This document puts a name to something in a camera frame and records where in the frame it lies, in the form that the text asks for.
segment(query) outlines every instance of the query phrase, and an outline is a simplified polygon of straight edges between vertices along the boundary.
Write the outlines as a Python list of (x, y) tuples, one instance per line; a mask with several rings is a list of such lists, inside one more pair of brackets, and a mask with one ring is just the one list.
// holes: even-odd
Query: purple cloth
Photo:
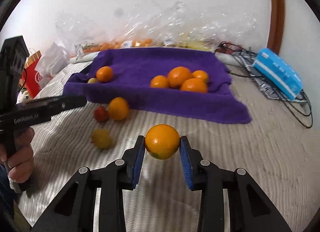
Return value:
[[(111, 82), (87, 84), (97, 70), (110, 66)], [(158, 75), (183, 66), (209, 74), (209, 93), (150, 88)], [(64, 86), (65, 95), (86, 95), (88, 101), (109, 103), (125, 98), (131, 109), (191, 117), (223, 124), (246, 124), (251, 121), (246, 106), (229, 90), (228, 68), (213, 53), (179, 48), (126, 48), (102, 51), (82, 72), (73, 74)]]

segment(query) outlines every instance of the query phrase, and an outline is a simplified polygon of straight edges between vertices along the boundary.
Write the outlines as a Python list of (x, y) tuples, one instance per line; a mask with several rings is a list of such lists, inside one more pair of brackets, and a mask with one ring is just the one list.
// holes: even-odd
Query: finger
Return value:
[(35, 136), (35, 131), (29, 127), (19, 137), (15, 137), (14, 143), (16, 146), (28, 146), (32, 142), (33, 136)]
[(18, 164), (24, 163), (33, 157), (33, 149), (31, 145), (22, 147), (14, 155), (12, 155), (8, 160), (8, 166), (13, 168)]
[(0, 143), (0, 160), (5, 162), (7, 160), (7, 153), (5, 152), (4, 146)]
[(30, 177), (33, 167), (34, 161), (33, 158), (30, 158), (28, 161), (14, 167), (9, 172), (9, 177), (16, 183), (25, 182)]

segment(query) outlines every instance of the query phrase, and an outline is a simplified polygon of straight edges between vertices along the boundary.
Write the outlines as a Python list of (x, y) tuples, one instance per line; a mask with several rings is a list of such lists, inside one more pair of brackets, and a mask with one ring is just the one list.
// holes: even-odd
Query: blue tissue package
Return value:
[(301, 92), (302, 81), (299, 74), (270, 49), (261, 49), (253, 66), (269, 78), (290, 100), (294, 100)]

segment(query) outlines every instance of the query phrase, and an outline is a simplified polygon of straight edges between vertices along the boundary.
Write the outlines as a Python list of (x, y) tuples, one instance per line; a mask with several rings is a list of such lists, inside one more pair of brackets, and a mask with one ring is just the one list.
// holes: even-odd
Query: white plastic bag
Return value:
[(70, 63), (70, 53), (62, 46), (53, 43), (42, 55), (35, 70), (42, 77), (55, 77)]

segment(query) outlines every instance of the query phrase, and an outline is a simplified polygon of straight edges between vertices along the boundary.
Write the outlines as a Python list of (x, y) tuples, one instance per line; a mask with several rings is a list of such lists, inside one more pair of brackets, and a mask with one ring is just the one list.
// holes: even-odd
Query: red tomato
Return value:
[(104, 123), (109, 119), (109, 113), (103, 106), (99, 106), (95, 109), (93, 115), (99, 123)]

